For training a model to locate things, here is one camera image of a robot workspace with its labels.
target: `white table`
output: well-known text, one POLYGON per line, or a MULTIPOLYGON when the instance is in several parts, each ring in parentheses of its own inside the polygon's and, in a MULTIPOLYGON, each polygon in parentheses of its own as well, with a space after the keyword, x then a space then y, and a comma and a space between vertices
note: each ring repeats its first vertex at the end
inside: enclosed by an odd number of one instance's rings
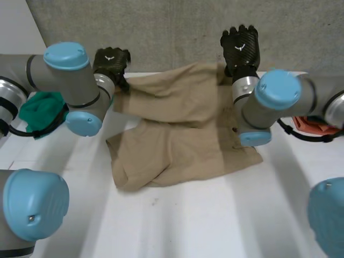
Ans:
POLYGON ((274 125, 272 142, 258 148, 262 164, 123 193, 113 183, 105 139, 138 121, 109 111, 95 137, 78 137, 62 125, 40 140, 12 135, 0 148, 0 168, 53 171, 69 185, 64 223, 37 242, 34 258, 325 257, 308 226, 307 198, 316 183, 344 176, 343 139, 311 144, 274 125))

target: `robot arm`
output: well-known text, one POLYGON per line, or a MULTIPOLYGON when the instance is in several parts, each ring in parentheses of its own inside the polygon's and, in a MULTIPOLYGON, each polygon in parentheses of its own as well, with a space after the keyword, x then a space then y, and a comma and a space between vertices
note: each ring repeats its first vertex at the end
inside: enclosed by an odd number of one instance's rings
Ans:
POLYGON ((0 132, 6 136, 31 92, 58 91, 69 107, 68 128, 93 136, 102 127, 114 93, 114 81, 93 73, 84 48, 62 42, 43 55, 0 55, 0 132))
MULTIPOLYGON (((128 51, 100 49, 94 70, 84 48, 62 42, 44 55, 0 55, 0 136, 30 93, 58 91, 69 107, 68 128, 93 136, 102 127, 115 84, 128 91, 123 78, 128 51)), ((35 243, 54 234, 69 206, 69 190, 55 173, 29 169, 0 170, 0 258, 30 257, 35 243)))
POLYGON ((294 77, 283 70, 261 79, 243 76, 233 83, 233 103, 243 146, 271 140, 270 127, 283 117, 319 116, 339 129, 344 126, 344 76, 294 77))

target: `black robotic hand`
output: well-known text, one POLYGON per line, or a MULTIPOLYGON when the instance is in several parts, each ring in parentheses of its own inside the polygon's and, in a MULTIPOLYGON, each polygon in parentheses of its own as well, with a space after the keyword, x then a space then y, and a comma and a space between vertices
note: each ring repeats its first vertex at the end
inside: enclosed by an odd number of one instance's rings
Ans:
POLYGON ((95 74, 104 74, 124 92, 128 92, 130 86, 124 78, 124 70, 131 62, 130 52, 118 47, 101 48, 97 50, 93 71, 95 74))
POLYGON ((254 26, 239 26, 237 31, 231 27, 230 32, 224 31, 220 40, 226 60, 226 76, 232 77, 238 67, 251 67, 254 73, 260 64, 258 32, 254 26))

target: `green towel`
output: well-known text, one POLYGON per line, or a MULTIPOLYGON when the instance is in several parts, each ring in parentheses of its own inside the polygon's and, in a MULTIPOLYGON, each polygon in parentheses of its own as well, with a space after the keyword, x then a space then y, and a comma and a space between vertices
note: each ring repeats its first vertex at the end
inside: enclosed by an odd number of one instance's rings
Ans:
POLYGON ((59 92, 37 92, 20 109, 19 118, 27 122, 28 133, 46 128, 65 104, 59 92))

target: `tan fabric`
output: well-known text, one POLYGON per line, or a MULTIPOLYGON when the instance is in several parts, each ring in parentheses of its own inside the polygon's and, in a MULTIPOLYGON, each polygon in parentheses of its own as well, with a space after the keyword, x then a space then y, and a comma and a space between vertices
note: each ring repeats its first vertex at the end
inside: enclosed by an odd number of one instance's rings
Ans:
POLYGON ((205 62, 130 78, 131 94, 118 94, 114 110, 145 119, 107 140, 116 186, 132 191, 204 180, 262 162, 232 130, 232 87, 225 80, 221 64, 205 62))

